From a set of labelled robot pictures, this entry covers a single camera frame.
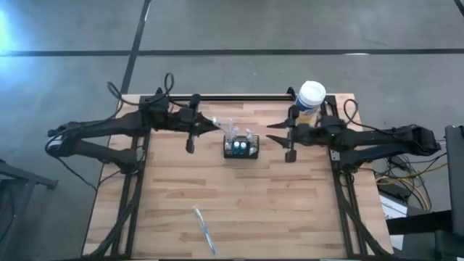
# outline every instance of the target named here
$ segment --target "concrete floor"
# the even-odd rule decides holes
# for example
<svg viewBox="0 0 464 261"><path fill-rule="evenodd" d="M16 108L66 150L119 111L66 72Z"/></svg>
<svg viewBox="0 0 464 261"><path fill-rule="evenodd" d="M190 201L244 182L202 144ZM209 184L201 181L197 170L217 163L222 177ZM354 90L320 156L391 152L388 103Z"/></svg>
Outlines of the concrete floor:
<svg viewBox="0 0 464 261"><path fill-rule="evenodd" d="M143 2L0 1L0 50L130 50ZM141 42L141 49L422 48L464 48L464 17L453 0L154 0ZM59 179L54 191L35 190L12 259L79 256L95 194L46 156L45 135L71 120L110 115L116 101L105 83L120 86L127 63L128 57L0 57L0 158ZM175 75L177 94L282 93L317 80L328 92L355 93L366 124L417 123L442 138L446 125L464 122L463 68L464 55L457 54L139 57L128 92L153 93L166 72ZM96 160L66 161L96 184ZM434 210L449 209L446 169L424 178Z"/></svg>

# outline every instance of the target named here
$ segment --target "black floor line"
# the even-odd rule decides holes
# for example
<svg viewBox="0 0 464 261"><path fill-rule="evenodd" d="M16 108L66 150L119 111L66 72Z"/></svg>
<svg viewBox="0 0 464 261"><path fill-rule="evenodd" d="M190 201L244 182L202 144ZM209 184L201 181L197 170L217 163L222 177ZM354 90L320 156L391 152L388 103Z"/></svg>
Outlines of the black floor line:
<svg viewBox="0 0 464 261"><path fill-rule="evenodd" d="M133 39L132 51L130 52L128 66L125 69L123 84L121 85L122 94L127 94L127 92L129 91L129 85L131 84L133 68L136 65L138 48L140 48L140 43L142 41L142 35L144 33L146 18L148 17L148 11L150 8L151 1L152 0L145 0L144 6L142 8L142 13L140 14L140 20L138 21L136 37Z"/></svg>
<svg viewBox="0 0 464 261"><path fill-rule="evenodd" d="M229 49L229 50L141 50L141 51L4 51L0 57L124 57L130 56L127 73L136 57L278 56L278 55L407 55L464 54L457 49Z"/></svg>
<svg viewBox="0 0 464 261"><path fill-rule="evenodd" d="M455 0L455 3L457 5L457 8L459 9L459 11L464 17L464 4L461 2L461 0Z"/></svg>

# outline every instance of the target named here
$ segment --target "cylindrical container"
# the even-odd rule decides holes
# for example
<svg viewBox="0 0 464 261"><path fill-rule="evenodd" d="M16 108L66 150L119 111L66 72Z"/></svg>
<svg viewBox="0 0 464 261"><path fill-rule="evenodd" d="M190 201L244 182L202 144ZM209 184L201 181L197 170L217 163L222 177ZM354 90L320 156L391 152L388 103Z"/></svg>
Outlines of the cylindrical container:
<svg viewBox="0 0 464 261"><path fill-rule="evenodd" d="M307 80L299 90L295 105L304 115L313 115L324 102L326 89L316 81Z"/></svg>

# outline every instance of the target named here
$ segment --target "white paper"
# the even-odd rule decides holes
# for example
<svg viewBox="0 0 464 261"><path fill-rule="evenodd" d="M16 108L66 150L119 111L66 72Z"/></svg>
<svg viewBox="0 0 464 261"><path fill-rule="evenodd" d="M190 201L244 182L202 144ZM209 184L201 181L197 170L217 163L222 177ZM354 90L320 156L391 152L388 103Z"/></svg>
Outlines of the white paper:
<svg viewBox="0 0 464 261"><path fill-rule="evenodd" d="M385 219L404 218L407 216L406 206L398 204L384 196L380 196L380 201L382 203L382 208L384 209ZM404 235L390 236L391 245L398 250L402 250L404 237Z"/></svg>

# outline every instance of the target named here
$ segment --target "wooden table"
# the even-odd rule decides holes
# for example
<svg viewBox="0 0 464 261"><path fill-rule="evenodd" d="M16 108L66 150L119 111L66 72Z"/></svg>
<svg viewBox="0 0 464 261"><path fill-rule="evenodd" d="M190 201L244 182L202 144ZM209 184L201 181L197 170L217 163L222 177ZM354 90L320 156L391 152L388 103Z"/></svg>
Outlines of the wooden table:
<svg viewBox="0 0 464 261"><path fill-rule="evenodd" d="M139 97L125 96L133 102ZM349 98L354 95L336 95L339 109ZM346 257L327 148L297 146L297 161L285 163L285 150L265 137L286 135L286 130L266 125L286 119L290 105L290 101L200 104L206 117L225 122L232 117L241 130L251 128L260 135L256 160L224 159L220 131L197 138L194 154L185 151L186 133L152 131L132 258ZM135 110L125 104L120 115ZM126 136L113 136L109 144L113 149L130 145L131 138ZM116 169L105 166L101 178ZM123 176L116 175L99 187L84 254L93 251L115 224L122 186ZM355 189L362 221L392 252L372 172L356 173ZM195 205L210 230L216 255L199 228L192 210ZM350 229L356 246L352 225ZM121 244L125 244L124 234Z"/></svg>

